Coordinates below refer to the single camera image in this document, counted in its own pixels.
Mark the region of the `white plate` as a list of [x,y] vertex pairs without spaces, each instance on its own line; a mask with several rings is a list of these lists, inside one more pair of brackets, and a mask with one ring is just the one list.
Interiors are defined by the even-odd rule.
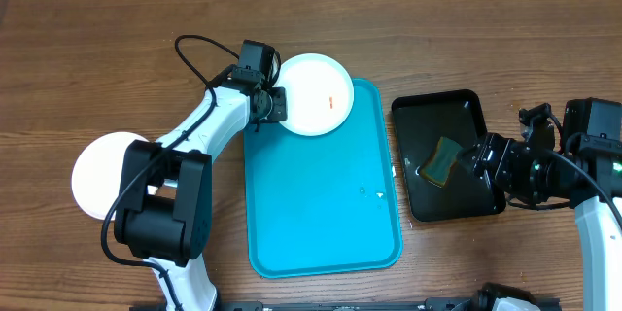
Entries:
[[288,59],[276,83],[286,93],[287,118],[280,124],[302,136],[335,130],[350,114],[354,86],[346,69],[333,58],[304,53]]

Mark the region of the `yellow green sponge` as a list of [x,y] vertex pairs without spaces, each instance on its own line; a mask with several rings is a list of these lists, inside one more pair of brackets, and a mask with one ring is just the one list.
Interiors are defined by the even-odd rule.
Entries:
[[419,168],[419,175],[426,181],[443,188],[457,164],[457,154],[463,147],[456,141],[440,137],[436,146]]

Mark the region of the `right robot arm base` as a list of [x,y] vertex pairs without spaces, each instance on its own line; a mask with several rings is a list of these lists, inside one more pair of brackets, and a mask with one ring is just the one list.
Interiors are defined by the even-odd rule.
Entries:
[[562,311],[557,298],[536,299],[530,292],[485,283],[471,298],[468,311]]

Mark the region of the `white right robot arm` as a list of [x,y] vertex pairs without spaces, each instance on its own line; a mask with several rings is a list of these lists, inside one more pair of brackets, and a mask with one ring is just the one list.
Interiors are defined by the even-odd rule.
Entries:
[[551,197],[574,210],[583,258],[583,308],[621,308],[621,143],[582,133],[562,153],[496,133],[458,162],[529,208]]

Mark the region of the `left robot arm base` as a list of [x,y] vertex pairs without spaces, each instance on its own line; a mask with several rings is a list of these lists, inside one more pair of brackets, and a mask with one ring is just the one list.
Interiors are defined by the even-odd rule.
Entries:
[[114,235],[141,259],[184,267],[202,254],[212,223],[212,157],[135,140],[125,151]]

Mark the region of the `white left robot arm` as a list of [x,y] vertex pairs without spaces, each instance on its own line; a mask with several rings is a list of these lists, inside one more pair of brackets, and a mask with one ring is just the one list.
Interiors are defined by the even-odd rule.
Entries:
[[202,256],[211,229],[213,160],[248,124],[280,122],[287,116],[282,87],[252,92],[210,88],[180,125],[157,139],[167,151],[157,168],[181,167],[163,182],[177,189],[173,218],[184,225],[178,235],[181,247],[170,250],[157,244],[144,259],[158,276],[168,310],[211,310],[217,302],[218,293]]

